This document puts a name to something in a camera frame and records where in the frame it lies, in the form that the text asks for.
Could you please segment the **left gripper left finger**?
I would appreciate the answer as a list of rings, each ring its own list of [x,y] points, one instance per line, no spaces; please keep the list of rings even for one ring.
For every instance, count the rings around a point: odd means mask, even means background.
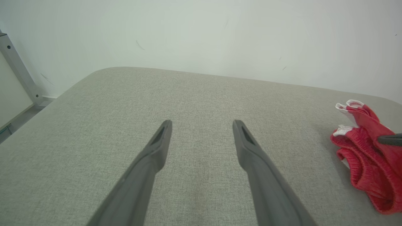
[[[91,217],[88,226],[142,226],[156,174],[165,166],[172,121],[165,120]]]

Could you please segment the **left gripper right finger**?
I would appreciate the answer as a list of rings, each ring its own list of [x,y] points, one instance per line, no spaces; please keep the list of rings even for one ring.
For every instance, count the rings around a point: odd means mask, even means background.
[[[315,226],[316,222],[241,120],[233,121],[240,166],[246,171],[260,226]]]

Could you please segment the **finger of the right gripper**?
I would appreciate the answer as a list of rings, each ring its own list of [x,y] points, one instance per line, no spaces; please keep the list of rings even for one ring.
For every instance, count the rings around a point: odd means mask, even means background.
[[[384,145],[402,146],[402,134],[383,135],[377,138],[377,141]]]

